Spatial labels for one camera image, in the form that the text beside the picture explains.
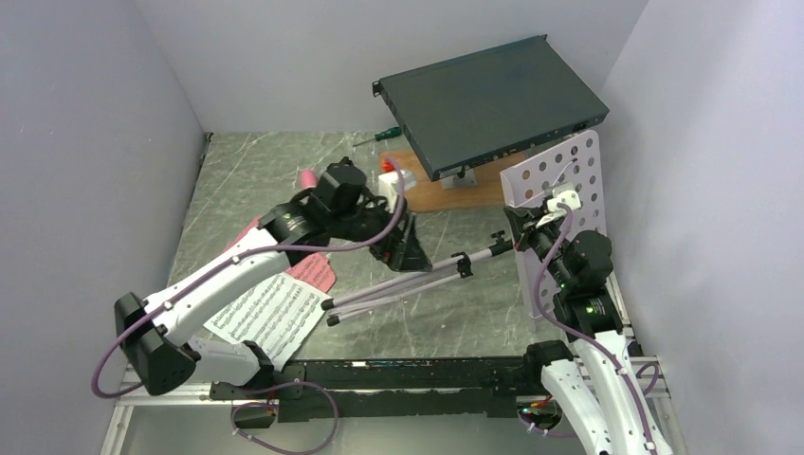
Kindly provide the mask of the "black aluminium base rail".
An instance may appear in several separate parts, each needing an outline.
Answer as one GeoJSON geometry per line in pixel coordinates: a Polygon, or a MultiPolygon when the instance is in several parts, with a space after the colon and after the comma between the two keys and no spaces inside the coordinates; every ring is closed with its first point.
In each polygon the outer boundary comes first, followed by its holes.
{"type": "Polygon", "coordinates": [[[118,399],[120,406],[234,406],[257,401],[275,406],[281,423],[341,417],[482,414],[513,418],[543,400],[547,390],[519,356],[299,360],[274,383],[283,389],[247,393],[222,383],[189,382],[159,396],[144,389],[118,399]]]}

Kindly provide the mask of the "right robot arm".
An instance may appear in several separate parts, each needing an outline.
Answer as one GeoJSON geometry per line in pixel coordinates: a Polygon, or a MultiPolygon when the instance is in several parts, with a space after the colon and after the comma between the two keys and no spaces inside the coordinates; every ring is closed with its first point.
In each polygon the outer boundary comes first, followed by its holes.
{"type": "Polygon", "coordinates": [[[631,364],[622,319],[606,287],[613,271],[612,242],[595,230],[568,236],[574,211],[504,211],[517,251],[539,259],[533,313],[565,341],[528,347],[522,380],[548,394],[588,454],[670,454],[673,449],[649,412],[631,364]]]}

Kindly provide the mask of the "dark teal rack unit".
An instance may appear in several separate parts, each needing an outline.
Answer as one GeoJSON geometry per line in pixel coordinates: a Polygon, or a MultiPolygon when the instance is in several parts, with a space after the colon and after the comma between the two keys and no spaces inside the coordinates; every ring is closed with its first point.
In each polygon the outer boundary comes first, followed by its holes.
{"type": "Polygon", "coordinates": [[[602,123],[609,107],[537,35],[372,84],[431,181],[602,123]]]}

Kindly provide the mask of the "lilac perforated music stand desk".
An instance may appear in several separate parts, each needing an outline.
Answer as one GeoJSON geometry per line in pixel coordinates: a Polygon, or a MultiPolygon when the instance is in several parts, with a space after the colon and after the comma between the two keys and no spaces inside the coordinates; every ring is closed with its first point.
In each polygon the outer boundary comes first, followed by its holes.
{"type": "Polygon", "coordinates": [[[599,138],[588,130],[501,173],[528,316],[542,311],[592,336],[615,327],[599,138]]]}

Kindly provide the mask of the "wooden board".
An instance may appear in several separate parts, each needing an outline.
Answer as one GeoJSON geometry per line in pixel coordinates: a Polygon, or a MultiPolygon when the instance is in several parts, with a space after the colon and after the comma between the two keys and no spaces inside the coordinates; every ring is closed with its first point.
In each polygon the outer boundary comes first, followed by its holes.
{"type": "Polygon", "coordinates": [[[413,150],[398,150],[379,154],[379,162],[393,158],[403,169],[414,173],[417,183],[406,191],[410,209],[414,212],[436,212],[451,209],[472,209],[503,205],[501,172],[521,163],[525,153],[509,155],[473,168],[459,178],[450,176],[430,181],[413,150]]]}

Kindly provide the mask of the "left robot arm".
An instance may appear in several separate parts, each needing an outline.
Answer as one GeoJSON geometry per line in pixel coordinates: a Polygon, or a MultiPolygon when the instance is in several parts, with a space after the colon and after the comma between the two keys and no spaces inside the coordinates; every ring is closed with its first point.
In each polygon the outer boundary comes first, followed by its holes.
{"type": "Polygon", "coordinates": [[[394,272],[423,272],[431,261],[415,234],[406,193],[416,183],[399,167],[378,177],[350,159],[332,163],[310,188],[271,209],[234,246],[173,286],[144,299],[127,293],[114,304],[117,346],[152,396],[192,380],[228,383],[250,398],[265,395],[277,362],[254,341],[202,340],[209,319],[264,282],[318,252],[368,248],[394,272]]]}

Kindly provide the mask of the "green handled screwdriver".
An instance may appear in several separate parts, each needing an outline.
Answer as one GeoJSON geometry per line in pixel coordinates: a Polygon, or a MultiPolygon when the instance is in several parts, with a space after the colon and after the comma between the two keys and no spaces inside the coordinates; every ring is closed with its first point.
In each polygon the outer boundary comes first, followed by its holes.
{"type": "Polygon", "coordinates": [[[384,140],[392,139],[395,137],[399,137],[402,135],[402,128],[399,126],[391,127],[381,132],[373,134],[369,139],[365,139],[353,144],[353,147],[360,147],[364,144],[373,143],[373,142],[381,142],[384,140]]]}

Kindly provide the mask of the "white sheet music page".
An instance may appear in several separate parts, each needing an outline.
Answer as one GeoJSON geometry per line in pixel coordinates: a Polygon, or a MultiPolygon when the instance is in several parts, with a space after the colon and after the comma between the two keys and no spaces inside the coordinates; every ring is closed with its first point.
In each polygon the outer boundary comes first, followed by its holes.
{"type": "Polygon", "coordinates": [[[282,370],[318,325],[329,296],[287,273],[250,288],[204,327],[226,342],[252,341],[282,370]]]}

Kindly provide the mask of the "pink sheet music page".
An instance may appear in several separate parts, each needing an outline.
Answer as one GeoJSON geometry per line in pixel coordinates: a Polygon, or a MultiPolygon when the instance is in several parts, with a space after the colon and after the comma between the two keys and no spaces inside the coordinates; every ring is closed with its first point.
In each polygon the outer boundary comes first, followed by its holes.
{"type": "MultiPolygon", "coordinates": [[[[260,218],[260,216],[257,216],[252,219],[251,222],[227,244],[221,253],[226,255],[231,248],[239,244],[251,229],[257,227],[260,218]]],[[[270,282],[278,278],[279,275],[280,274],[265,278],[261,280],[259,284],[270,282]]],[[[329,293],[337,281],[336,273],[330,265],[329,259],[320,252],[310,254],[299,263],[288,267],[283,271],[283,275],[307,283],[323,293],[329,293]]]]}

